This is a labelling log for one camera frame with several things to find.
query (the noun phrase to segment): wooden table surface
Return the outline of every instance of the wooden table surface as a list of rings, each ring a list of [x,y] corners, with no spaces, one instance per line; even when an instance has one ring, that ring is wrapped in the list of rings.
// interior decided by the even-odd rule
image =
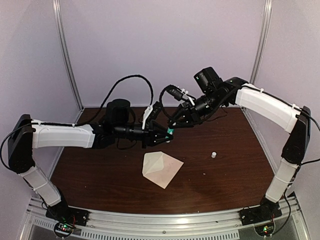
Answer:
[[[96,108],[86,108],[80,122]],[[144,108],[135,108],[140,116]],[[240,108],[194,128],[174,131],[174,139],[129,150],[66,147],[51,178],[69,205],[134,214],[182,214],[228,210],[259,204],[273,171]],[[215,116],[223,115],[219,109]],[[157,121],[166,126],[163,114]],[[120,146],[129,146],[121,140]],[[162,151],[183,166],[166,189],[142,175],[145,153]]]

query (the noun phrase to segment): lavender wall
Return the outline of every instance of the lavender wall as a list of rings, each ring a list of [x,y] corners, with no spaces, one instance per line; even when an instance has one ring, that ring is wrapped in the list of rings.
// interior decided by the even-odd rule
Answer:
[[[270,31],[256,85],[298,106],[311,108],[320,122],[320,2],[316,0],[273,1]],[[288,139],[278,126],[252,114],[274,159],[280,163]],[[305,160],[320,157],[320,134],[315,125]],[[319,239],[320,163],[304,166],[293,189],[301,204],[311,239]]]
[[[21,114],[45,121],[73,122],[78,110],[68,82],[51,1],[0,1],[0,139]],[[57,148],[34,151],[48,173]],[[3,150],[7,161],[7,148]],[[0,239],[14,240],[31,191],[0,165]]]
[[[116,80],[142,74],[156,99],[168,84],[201,91],[193,76],[213,66],[228,79],[249,79],[258,46],[264,0],[68,0],[61,12],[82,102],[99,106]],[[110,99],[146,106],[141,79],[119,85]],[[170,97],[164,101],[176,106]]]

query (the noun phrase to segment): black cable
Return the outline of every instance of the black cable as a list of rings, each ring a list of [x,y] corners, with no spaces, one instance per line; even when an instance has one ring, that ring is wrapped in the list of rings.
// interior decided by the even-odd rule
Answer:
[[[120,142],[120,138],[118,138],[118,140],[116,141],[116,148],[119,150],[132,149],[137,144],[137,140],[135,140],[134,144],[132,144],[131,146],[119,147],[119,142]]]
[[[132,122],[130,122],[130,124],[134,124],[136,122],[136,113],[131,107],[130,107],[129,111],[130,111],[130,114],[131,114],[131,116],[133,118],[133,120],[132,120]]]
[[[159,95],[159,103],[160,103],[161,110],[162,110],[162,112],[164,113],[164,115],[165,115],[170,121],[174,121],[174,119],[172,118],[172,116],[169,115],[169,114],[167,113],[167,111],[165,110],[164,105],[163,105],[163,102],[162,102],[162,98],[163,98],[165,92],[166,92],[167,90],[171,89],[171,88],[177,88],[177,87],[174,86],[174,85],[168,85],[168,86],[166,86],[166,87],[160,92],[160,95]]]
[[[272,233],[272,236],[275,235],[275,234],[277,234],[278,232],[281,231],[281,229],[284,228],[284,226],[287,224],[287,222],[289,221],[289,218],[290,218],[290,216],[291,216],[291,206],[290,206],[290,203],[289,203],[289,201],[288,201],[288,199],[287,199],[287,196],[286,196],[287,190],[288,190],[288,189],[286,189],[286,190],[284,191],[283,197],[284,197],[284,200],[286,201],[286,203],[288,204],[289,214],[288,214],[288,217],[286,218],[285,222],[282,224],[282,226],[281,226],[277,231],[275,231],[275,232]]]
[[[217,119],[222,119],[222,118],[225,118],[226,116],[228,116],[228,112],[225,110],[224,107],[220,107],[222,109],[222,111],[224,111],[224,115],[221,115],[221,116],[216,116],[215,118],[211,119],[211,120],[207,120],[207,122],[213,122]]]
[[[77,124],[70,124],[70,123],[56,123],[56,122],[41,122],[42,125],[49,125],[49,126],[65,126],[65,127],[80,127],[86,124],[91,123],[93,120],[96,119],[96,117],[99,115],[99,113],[101,112],[101,110],[104,108],[104,105],[106,103],[106,101],[108,100],[108,98],[110,97],[111,93],[114,91],[114,89],[116,88],[116,86],[123,82],[126,79],[130,79],[130,78],[141,78],[143,79],[149,86],[150,88],[150,105],[152,105],[153,101],[154,101],[154,90],[152,88],[151,83],[149,82],[148,79],[146,79],[144,76],[136,74],[136,75],[129,75],[129,76],[125,76],[123,78],[121,78],[120,80],[116,81],[116,83],[112,86],[112,88],[110,89],[109,93],[107,94],[107,96],[105,97],[105,99],[103,100],[101,106],[99,107],[98,111],[94,114],[94,116],[92,118],[90,118],[87,121],[81,122],[81,123],[77,123]]]
[[[4,148],[4,145],[5,145],[6,140],[7,140],[11,135],[13,135],[14,133],[16,133],[17,131],[23,129],[24,127],[31,126],[31,125],[38,125],[38,123],[37,123],[37,122],[32,122],[32,123],[28,123],[28,124],[25,124],[25,125],[23,125],[23,126],[20,126],[20,127],[18,127],[17,129],[15,129],[15,130],[13,130],[12,132],[10,132],[10,133],[3,139],[2,143],[1,143],[1,146],[0,146],[0,160],[1,160],[1,163],[3,164],[3,166],[4,166],[6,169],[12,171],[11,168],[5,164],[5,161],[4,161],[3,157],[2,157],[2,150],[3,150],[3,148]]]
[[[44,210],[48,210],[48,208],[47,207],[44,207],[44,201],[41,203],[41,207],[44,209]]]
[[[146,79],[144,76],[139,75],[139,74],[137,74],[137,75],[125,76],[125,77],[121,78],[120,80],[116,81],[116,83],[112,86],[111,90],[109,91],[109,93],[107,94],[107,96],[105,97],[105,99],[103,100],[103,102],[102,102],[99,110],[95,113],[95,115],[94,115],[92,118],[90,118],[88,121],[85,121],[85,122],[82,122],[82,123],[78,123],[78,124],[76,124],[75,126],[76,126],[76,127],[83,126],[83,125],[85,125],[85,124],[91,123],[94,119],[96,119],[96,117],[99,115],[99,113],[100,113],[101,110],[103,109],[106,101],[107,101],[108,98],[110,97],[111,93],[112,93],[113,90],[115,89],[115,87],[116,87],[119,83],[121,83],[122,81],[124,81],[124,80],[126,80],[126,79],[130,79],[130,78],[141,78],[141,79],[143,79],[143,80],[148,84],[148,86],[149,86],[149,88],[150,88],[150,94],[151,94],[150,105],[152,105],[152,102],[154,101],[154,90],[153,90],[152,85],[151,85],[151,83],[149,82],[149,80]]]
[[[316,125],[316,127],[318,128],[318,130],[319,130],[319,132],[320,132],[320,126],[319,126],[319,124],[317,123],[317,121],[316,121],[312,116],[310,116],[310,115],[306,115],[306,117],[309,118],[309,119],[311,119],[311,120],[314,122],[314,124]],[[306,161],[306,162],[303,162],[303,163],[301,164],[301,166],[306,165],[306,164],[316,163],[316,162],[319,162],[319,161],[320,161],[320,158],[315,159],[315,160],[311,160],[311,161]]]
[[[53,219],[56,220],[56,221],[58,221],[58,222],[60,223],[60,220],[56,217],[56,215],[54,215],[54,214],[52,213],[52,211],[50,210],[50,208],[49,208],[48,204],[46,203],[45,199],[44,199],[40,194],[38,194],[38,195],[39,195],[39,197],[40,197],[41,200],[42,200],[42,203],[41,203],[42,208],[45,209],[45,208],[43,207],[43,204],[44,204],[45,207],[46,207],[46,210],[50,213],[50,215],[53,217]]]

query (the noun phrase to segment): white paper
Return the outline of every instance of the white paper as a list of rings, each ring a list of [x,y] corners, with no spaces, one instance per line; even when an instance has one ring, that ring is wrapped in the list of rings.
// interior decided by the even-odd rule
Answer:
[[[144,155],[142,175],[165,189],[184,163],[162,151]]]

